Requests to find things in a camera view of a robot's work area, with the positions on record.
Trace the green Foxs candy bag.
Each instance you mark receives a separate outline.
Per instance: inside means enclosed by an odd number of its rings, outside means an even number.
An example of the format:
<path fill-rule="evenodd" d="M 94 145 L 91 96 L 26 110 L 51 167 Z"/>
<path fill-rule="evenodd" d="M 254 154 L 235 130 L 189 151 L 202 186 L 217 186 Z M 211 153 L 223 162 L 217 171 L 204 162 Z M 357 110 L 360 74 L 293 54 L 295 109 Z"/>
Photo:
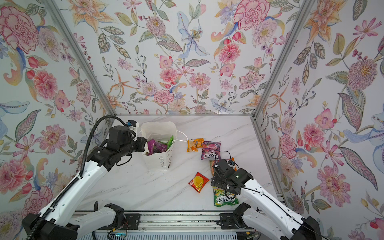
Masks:
<path fill-rule="evenodd" d="M 239 203 L 238 198 L 225 190 L 213 187 L 215 207 L 234 206 Z"/>

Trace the purple snack bag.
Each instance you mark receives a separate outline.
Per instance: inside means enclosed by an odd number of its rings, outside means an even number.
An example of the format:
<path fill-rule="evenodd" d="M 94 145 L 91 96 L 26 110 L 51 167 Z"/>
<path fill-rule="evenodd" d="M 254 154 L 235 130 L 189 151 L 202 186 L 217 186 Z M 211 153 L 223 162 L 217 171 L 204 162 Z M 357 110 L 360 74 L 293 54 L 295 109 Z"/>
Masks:
<path fill-rule="evenodd" d="M 158 153 L 164 153 L 167 151 L 167 144 L 156 141 L 156 140 L 149 140 L 147 143 L 148 151 L 147 155 L 153 155 Z"/>

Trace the white paper gift bag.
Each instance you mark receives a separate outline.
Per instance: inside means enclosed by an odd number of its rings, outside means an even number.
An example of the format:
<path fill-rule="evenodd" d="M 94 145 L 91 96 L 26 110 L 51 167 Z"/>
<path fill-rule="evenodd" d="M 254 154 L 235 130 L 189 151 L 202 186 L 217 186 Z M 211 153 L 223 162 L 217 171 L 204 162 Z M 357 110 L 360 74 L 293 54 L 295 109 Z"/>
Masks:
<path fill-rule="evenodd" d="M 144 123 L 141 134 L 147 140 L 142 155 L 149 171 L 168 170 L 176 142 L 188 141 L 187 135 L 177 130 L 172 122 Z"/>

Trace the green Lays chips bag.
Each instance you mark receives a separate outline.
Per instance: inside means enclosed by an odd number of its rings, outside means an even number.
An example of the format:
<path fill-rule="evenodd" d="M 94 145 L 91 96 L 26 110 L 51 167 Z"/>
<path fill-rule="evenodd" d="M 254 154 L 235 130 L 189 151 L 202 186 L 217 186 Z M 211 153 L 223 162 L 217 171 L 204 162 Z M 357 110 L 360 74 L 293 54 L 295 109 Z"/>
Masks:
<path fill-rule="evenodd" d="M 173 145 L 173 143 L 174 143 L 174 136 L 172 135 L 167 142 L 167 150 L 170 149 L 170 147 Z"/>

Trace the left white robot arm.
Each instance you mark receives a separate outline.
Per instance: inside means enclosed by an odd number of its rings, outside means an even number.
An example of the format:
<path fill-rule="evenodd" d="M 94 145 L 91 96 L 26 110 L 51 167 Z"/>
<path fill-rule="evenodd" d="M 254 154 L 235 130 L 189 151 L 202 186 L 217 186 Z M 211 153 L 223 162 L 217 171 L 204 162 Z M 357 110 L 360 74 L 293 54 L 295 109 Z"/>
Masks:
<path fill-rule="evenodd" d="M 107 204 L 100 210 L 73 218 L 73 214 L 96 183 L 113 167 L 121 166 L 122 157 L 142 153 L 147 140 L 138 137 L 139 124 L 114 126 L 109 138 L 90 154 L 84 154 L 78 174 L 39 213 L 29 213 L 22 221 L 28 240 L 77 240 L 102 227 L 118 229 L 126 222 L 124 209 Z"/>

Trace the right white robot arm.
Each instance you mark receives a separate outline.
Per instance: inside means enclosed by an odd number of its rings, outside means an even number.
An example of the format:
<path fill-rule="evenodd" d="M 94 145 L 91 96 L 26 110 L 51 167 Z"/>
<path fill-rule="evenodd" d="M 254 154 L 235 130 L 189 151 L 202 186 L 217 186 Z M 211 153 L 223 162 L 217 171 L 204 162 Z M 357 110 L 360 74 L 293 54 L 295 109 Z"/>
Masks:
<path fill-rule="evenodd" d="M 220 215 L 222 229 L 254 229 L 271 240 L 325 239 L 314 218 L 289 209 L 246 170 L 235 170 L 225 159 L 215 162 L 213 170 L 213 187 L 246 198 L 230 214 Z"/>

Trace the orange Foxs candy bag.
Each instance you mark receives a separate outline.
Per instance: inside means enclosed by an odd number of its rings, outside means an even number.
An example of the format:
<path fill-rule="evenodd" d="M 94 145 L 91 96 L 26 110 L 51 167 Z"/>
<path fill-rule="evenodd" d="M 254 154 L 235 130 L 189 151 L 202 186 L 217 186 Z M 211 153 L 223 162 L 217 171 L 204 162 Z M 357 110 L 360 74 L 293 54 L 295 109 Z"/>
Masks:
<path fill-rule="evenodd" d="M 215 166 L 218 162 L 219 162 L 219 160 L 210 160 L 210 170 L 211 170 L 211 174 L 212 174 L 212 176 L 213 176 L 214 173 L 215 173 L 215 171 L 214 171 L 214 166 Z"/>

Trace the pink Foxs candy bag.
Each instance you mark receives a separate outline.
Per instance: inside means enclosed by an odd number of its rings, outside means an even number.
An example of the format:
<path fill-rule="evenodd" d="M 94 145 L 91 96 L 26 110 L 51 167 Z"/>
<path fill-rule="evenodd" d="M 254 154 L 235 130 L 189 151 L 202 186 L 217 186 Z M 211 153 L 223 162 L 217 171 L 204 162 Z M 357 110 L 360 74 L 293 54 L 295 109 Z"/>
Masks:
<path fill-rule="evenodd" d="M 221 143 L 204 141 L 202 144 L 201 160 L 220 160 Z"/>

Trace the small red snack packet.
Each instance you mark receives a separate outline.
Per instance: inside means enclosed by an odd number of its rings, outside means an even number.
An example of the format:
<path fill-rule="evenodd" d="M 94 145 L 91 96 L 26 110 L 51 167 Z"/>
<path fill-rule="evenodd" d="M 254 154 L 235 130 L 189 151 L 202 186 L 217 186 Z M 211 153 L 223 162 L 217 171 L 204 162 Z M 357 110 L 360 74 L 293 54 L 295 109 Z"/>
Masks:
<path fill-rule="evenodd" d="M 201 173 L 197 172 L 194 178 L 189 182 L 189 185 L 196 190 L 198 193 L 200 193 L 203 189 L 203 187 L 209 182 L 210 180 L 202 175 Z"/>

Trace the small orange snack packet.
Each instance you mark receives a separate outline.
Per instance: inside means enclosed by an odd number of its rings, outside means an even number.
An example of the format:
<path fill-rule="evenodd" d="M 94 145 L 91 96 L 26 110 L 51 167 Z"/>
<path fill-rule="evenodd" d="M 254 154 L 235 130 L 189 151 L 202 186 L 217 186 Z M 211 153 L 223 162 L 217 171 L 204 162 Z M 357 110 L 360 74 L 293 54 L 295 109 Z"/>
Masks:
<path fill-rule="evenodd" d="M 198 144 L 202 144 L 204 141 L 205 141 L 205 139 L 203 139 L 203 138 L 196 139 L 196 142 L 197 142 Z"/>

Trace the small orange candy packet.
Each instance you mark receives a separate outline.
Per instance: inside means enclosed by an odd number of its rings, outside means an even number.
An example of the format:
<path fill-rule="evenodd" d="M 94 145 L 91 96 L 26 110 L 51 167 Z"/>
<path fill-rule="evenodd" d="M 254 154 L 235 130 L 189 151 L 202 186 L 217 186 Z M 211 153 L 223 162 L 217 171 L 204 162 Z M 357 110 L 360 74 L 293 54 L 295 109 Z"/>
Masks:
<path fill-rule="evenodd" d="M 187 140 L 187 153 L 197 152 L 198 151 L 197 144 L 198 144 L 197 140 Z"/>

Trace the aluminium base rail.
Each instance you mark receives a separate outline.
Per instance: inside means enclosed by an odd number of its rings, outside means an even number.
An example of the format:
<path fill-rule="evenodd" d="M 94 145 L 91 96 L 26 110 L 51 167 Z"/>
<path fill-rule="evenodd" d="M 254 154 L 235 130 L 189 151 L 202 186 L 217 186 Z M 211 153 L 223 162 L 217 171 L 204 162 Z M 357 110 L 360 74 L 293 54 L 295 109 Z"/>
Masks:
<path fill-rule="evenodd" d="M 111 232 L 113 238 L 128 238 L 133 234 L 260 232 L 267 236 L 290 238 L 305 219 L 291 211 L 268 216 L 253 208 L 233 211 L 139 211 L 125 212 L 125 220 L 116 227 L 107 221 L 102 211 L 77 212 L 69 220 L 80 226 L 79 238 L 95 232 L 96 236 Z"/>

